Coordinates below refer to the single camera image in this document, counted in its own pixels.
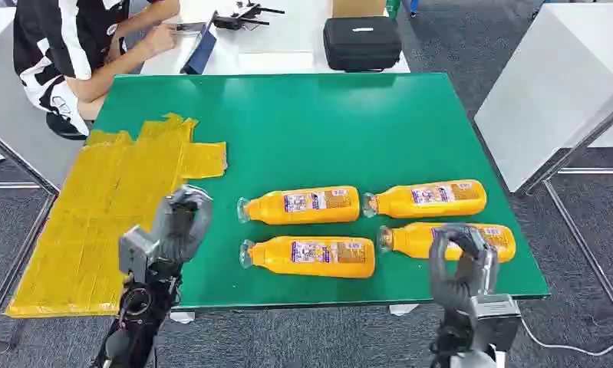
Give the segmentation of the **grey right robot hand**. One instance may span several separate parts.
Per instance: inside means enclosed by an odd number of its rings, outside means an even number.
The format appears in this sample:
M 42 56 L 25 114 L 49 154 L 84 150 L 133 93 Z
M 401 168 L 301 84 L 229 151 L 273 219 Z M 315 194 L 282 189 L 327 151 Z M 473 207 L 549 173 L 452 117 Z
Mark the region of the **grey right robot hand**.
M 445 254 L 452 243 L 460 247 L 460 258 L 450 274 Z M 471 315 L 472 298 L 494 292 L 498 271 L 496 247 L 477 227 L 451 223 L 437 230 L 429 250 L 430 293 L 445 311 Z

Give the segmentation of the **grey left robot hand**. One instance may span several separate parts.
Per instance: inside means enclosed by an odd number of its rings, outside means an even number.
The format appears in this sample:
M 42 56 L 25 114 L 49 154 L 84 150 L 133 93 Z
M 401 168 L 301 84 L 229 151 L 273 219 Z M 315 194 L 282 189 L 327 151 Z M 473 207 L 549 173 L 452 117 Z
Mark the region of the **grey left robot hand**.
M 191 260 L 212 219 L 213 199 L 204 189 L 189 184 L 164 196 L 152 225 L 158 258 L 176 264 Z

